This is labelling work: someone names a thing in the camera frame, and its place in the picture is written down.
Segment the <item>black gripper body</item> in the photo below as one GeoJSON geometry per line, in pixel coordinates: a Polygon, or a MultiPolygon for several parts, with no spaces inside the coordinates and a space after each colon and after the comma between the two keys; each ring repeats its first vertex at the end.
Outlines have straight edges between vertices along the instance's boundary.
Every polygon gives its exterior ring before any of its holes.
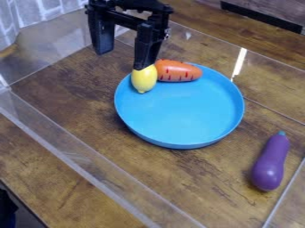
{"type": "Polygon", "coordinates": [[[168,16],[174,13],[172,8],[159,0],[88,0],[87,11],[99,12],[113,22],[115,26],[131,29],[143,22],[156,23],[164,33],[163,40],[168,37],[168,16]]]}

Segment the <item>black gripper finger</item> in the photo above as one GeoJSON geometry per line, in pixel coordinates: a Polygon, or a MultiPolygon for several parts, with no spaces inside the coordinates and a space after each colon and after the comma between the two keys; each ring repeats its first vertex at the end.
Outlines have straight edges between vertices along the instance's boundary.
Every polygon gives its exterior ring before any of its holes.
{"type": "Polygon", "coordinates": [[[143,22],[136,27],[134,69],[142,70],[155,63],[164,33],[154,22],[143,22]]]}
{"type": "Polygon", "coordinates": [[[99,12],[87,11],[92,47],[97,55],[103,55],[115,47],[115,23],[99,12]]]}

